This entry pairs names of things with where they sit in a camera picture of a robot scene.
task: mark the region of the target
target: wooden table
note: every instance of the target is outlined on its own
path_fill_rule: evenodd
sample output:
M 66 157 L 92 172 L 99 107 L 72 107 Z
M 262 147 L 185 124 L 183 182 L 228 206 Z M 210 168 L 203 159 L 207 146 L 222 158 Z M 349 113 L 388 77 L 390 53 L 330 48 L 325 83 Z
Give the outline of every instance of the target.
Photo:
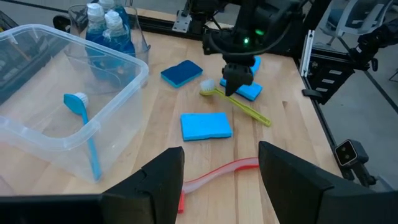
M 175 16 L 139 11 L 143 16 L 174 20 Z M 315 165 L 341 175 L 311 101 L 303 97 L 303 81 L 291 58 L 262 55 L 254 81 L 264 87 L 255 102 L 237 96 L 267 116 L 267 128 L 219 96 L 199 95 L 199 83 L 218 81 L 224 60 L 221 55 L 204 56 L 201 42 L 145 33 L 151 44 L 148 84 L 142 90 L 142 128 L 124 150 L 113 168 L 97 184 L 66 173 L 17 149 L 18 159 L 3 159 L 0 175 L 16 194 L 87 194 L 103 192 L 134 173 L 168 147 L 185 151 L 184 179 L 192 180 L 236 159 L 257 156 L 259 141 L 268 141 Z M 179 89 L 160 78 L 160 72 L 189 59 L 203 68 L 203 75 Z M 225 112 L 233 138 L 183 142 L 182 113 Z M 258 170 L 226 174 L 185 198 L 185 213 L 177 223 L 277 223 Z

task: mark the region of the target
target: floor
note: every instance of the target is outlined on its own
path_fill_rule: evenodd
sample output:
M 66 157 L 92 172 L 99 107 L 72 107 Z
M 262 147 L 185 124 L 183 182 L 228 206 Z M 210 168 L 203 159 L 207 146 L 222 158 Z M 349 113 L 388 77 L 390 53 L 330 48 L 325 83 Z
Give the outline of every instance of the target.
M 18 24 L 45 24 L 52 26 L 52 18 L 63 14 L 29 6 L 21 6 L 0 0 L 0 10 L 4 11 Z M 39 4 L 47 7 L 67 10 L 70 5 L 84 4 L 87 0 L 20 0 L 27 3 Z M 134 5 L 139 8 L 155 11 L 176 13 L 185 4 L 185 0 L 156 1 L 135 0 Z M 217 20 L 233 24 L 236 19 L 238 6 L 228 5 L 224 13 L 217 15 Z M 389 17 L 395 18 L 398 14 L 390 12 Z M 349 47 L 355 47 L 356 36 L 346 34 L 343 40 Z M 315 42 L 326 43 L 329 36 L 316 30 Z M 335 50 L 346 52 L 343 44 L 335 40 L 331 46 Z M 386 92 L 391 101 L 398 104 L 398 76 L 397 82 L 389 78 L 398 69 L 398 63 L 393 59 L 398 58 L 398 45 L 381 49 L 376 55 L 379 59 L 379 70 L 369 71 L 375 81 Z M 366 164 L 372 175 L 383 176 L 393 188 L 398 189 L 398 114 L 380 94 L 364 72 L 356 72 L 338 90 L 332 99 L 324 106 L 322 111 L 337 143 L 345 139 L 360 141 L 369 154 Z

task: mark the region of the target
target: white bottle cap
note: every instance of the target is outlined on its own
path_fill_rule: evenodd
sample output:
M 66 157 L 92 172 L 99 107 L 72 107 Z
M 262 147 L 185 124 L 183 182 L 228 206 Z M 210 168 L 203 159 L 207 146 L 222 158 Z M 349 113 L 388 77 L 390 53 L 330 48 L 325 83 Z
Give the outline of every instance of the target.
M 104 9 L 97 3 L 87 4 L 87 16 L 91 21 L 101 20 L 104 17 Z
M 108 11 L 114 7 L 114 0 L 99 0 L 98 3 L 104 8 L 105 11 Z
M 119 16 L 119 13 L 113 10 L 109 10 L 109 12 L 105 14 L 105 21 L 106 21 L 106 26 L 109 29 L 123 27 L 122 18 Z

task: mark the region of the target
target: plastic storage container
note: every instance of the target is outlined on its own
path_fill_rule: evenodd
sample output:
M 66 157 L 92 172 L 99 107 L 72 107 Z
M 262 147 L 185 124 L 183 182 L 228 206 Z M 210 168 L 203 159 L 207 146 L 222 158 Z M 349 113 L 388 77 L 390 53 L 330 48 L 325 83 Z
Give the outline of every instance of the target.
M 94 182 L 87 142 L 94 140 L 106 172 L 140 128 L 146 63 L 42 25 L 0 33 L 0 49 L 0 141 Z M 100 72 L 127 70 L 134 79 L 120 89 L 95 78 L 87 49 L 121 65 Z M 63 104 L 64 94 L 77 92 L 89 99 L 85 126 Z

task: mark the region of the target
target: blue sponge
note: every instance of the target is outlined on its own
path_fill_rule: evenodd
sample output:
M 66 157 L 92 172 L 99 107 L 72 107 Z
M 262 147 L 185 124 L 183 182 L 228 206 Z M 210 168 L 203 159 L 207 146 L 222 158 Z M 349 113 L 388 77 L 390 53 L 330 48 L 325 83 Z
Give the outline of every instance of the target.
M 222 78 L 220 80 L 220 85 L 225 86 L 226 85 L 226 80 Z M 246 99 L 250 101 L 254 101 L 258 95 L 260 95 L 262 90 L 262 86 L 259 84 L 253 82 L 251 85 L 243 85 L 236 90 L 236 93 L 245 97 Z
M 184 141 L 232 136 L 226 113 L 181 114 L 181 130 Z
M 250 68 L 253 75 L 255 75 L 256 72 L 259 70 L 261 64 L 261 58 L 259 56 L 255 56 L 254 59 L 255 59 L 254 65 Z
M 162 78 L 174 88 L 180 88 L 184 84 L 200 76 L 202 71 L 203 69 L 195 63 L 190 60 L 185 60 L 176 66 L 164 70 L 160 74 Z

